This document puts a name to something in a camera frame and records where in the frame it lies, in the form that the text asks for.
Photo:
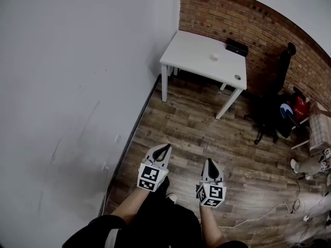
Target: black pants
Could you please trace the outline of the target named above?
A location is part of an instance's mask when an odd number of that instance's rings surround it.
[[[198,218],[166,199],[169,179],[149,193],[138,214],[117,236],[117,247],[204,247]]]

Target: human arm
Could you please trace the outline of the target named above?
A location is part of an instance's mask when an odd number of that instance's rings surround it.
[[[138,213],[141,205],[147,198],[150,191],[136,188],[131,195],[129,195],[114,211],[111,215],[122,218],[128,225],[135,215]]]
[[[206,247],[215,248],[225,243],[225,238],[220,231],[212,208],[200,206],[201,228]]]

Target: wooden floor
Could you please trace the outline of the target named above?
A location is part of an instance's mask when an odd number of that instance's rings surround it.
[[[214,159],[224,170],[227,200],[214,209],[220,226],[257,219],[278,204],[287,204],[291,211],[293,202],[300,199],[301,206],[294,215],[280,206],[258,221],[221,228],[228,240],[240,240],[249,247],[292,247],[300,238],[301,242],[308,242],[312,236],[325,236],[331,194],[318,203],[327,192],[326,175],[312,181],[297,180],[302,174],[294,174],[289,161],[308,158],[305,146],[290,150],[297,135],[280,137],[276,144],[267,136],[255,145],[258,129],[251,120],[243,120],[250,101],[240,96],[216,120],[215,114],[231,91],[220,91],[219,86],[192,77],[185,72],[172,76],[166,103],[161,101],[161,82],[158,83],[113,183],[105,214],[111,213],[136,187],[138,166],[148,149],[170,143],[173,150],[168,166],[168,193],[175,192],[178,204],[194,211],[198,218],[195,185],[201,179],[206,158]],[[304,214],[309,214],[309,223],[303,221]]]

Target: brick wall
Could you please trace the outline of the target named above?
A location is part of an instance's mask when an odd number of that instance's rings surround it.
[[[331,109],[330,57],[301,28],[266,5],[255,0],[180,0],[179,29],[247,45],[247,90],[256,95],[266,92],[277,74],[277,57],[288,42],[294,43],[297,52],[285,91],[297,86]]]

